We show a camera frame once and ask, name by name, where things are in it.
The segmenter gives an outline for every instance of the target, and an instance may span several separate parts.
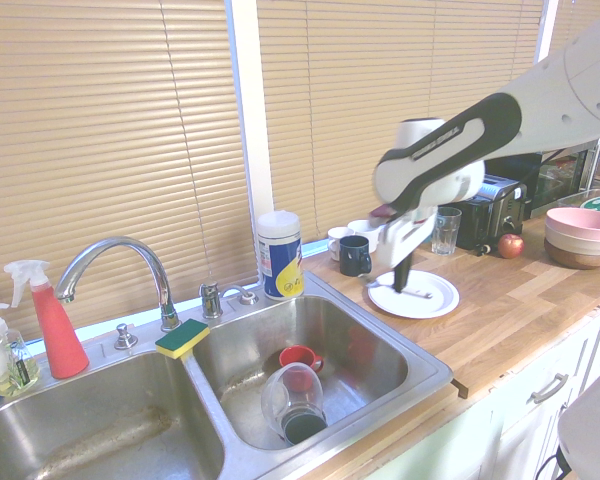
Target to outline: toaster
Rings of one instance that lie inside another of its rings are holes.
[[[462,212],[457,245],[488,253],[505,233],[522,233],[526,193],[524,184],[485,175],[475,197],[447,205]]]

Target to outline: hand soap bottle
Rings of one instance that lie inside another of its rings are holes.
[[[51,282],[44,274],[48,266],[49,262],[42,260],[21,260],[8,264],[4,271],[11,274],[14,282],[12,307],[18,306],[24,285],[29,282],[51,375],[61,380],[87,368],[89,358],[62,304],[54,296]]]
[[[0,303],[0,310],[9,308]],[[31,356],[22,335],[17,330],[7,328],[0,318],[0,395],[15,397],[36,383],[40,370]]]

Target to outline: sponge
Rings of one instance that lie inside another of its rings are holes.
[[[209,327],[189,319],[156,342],[156,350],[169,358],[180,358],[209,335]]]

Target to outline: drawer handle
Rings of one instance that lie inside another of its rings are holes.
[[[567,375],[566,373],[564,375],[556,373],[556,376],[554,377],[553,380],[551,380],[551,383],[555,382],[556,380],[558,381],[558,385],[556,385],[555,387],[553,387],[547,393],[542,393],[541,394],[541,393],[538,393],[538,392],[533,392],[531,394],[531,398],[533,399],[533,403],[535,403],[536,405],[538,405],[538,404],[544,402],[545,400],[548,400],[549,398],[553,397],[556,393],[558,393],[560,391],[560,389],[562,387],[564,387],[567,384],[567,380],[569,380],[569,375]]]

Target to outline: sink basin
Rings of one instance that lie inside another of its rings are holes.
[[[155,351],[160,321],[86,344],[90,365],[57,381],[41,364],[22,397],[0,401],[0,480],[295,479],[451,381],[449,367],[310,273],[303,296],[242,305],[192,353]],[[201,308],[180,319],[202,319]],[[324,357],[327,428],[288,446],[265,423],[260,396],[280,351]]]
[[[267,426],[260,397],[269,376],[280,368],[280,352],[296,344],[324,358],[318,376],[329,425],[407,378],[407,362],[398,350],[322,297],[303,296],[221,324],[194,349],[194,356],[236,433],[254,447],[289,447]]]
[[[155,352],[0,407],[0,480],[206,480],[223,462],[184,366]]]

